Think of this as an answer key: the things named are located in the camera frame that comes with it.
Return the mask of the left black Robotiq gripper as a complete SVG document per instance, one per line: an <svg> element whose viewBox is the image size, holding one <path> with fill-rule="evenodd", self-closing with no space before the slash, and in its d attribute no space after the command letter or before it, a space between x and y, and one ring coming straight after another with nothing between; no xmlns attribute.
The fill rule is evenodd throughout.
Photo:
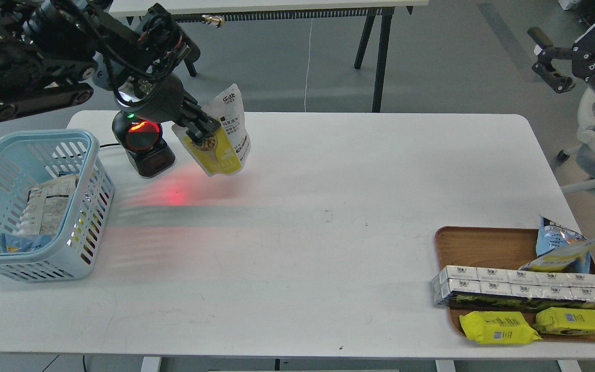
<svg viewBox="0 0 595 372"><path fill-rule="evenodd" d="M193 142L204 142L221 125L188 91L184 91L177 75L169 75L163 82L156 83L144 98L135 96L133 87L132 83L125 83L117 99L123 119L127 122L145 120L161 124L173 121Z"/></svg>

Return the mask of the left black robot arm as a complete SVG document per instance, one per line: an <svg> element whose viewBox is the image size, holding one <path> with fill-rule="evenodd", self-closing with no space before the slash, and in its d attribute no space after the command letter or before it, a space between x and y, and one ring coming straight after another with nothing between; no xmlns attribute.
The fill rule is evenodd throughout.
<svg viewBox="0 0 595 372"><path fill-rule="evenodd" d="M0 122L77 106L97 86L126 115L174 122L200 144L220 123L174 74L199 57L158 3L131 29L100 1L0 1Z"/></svg>

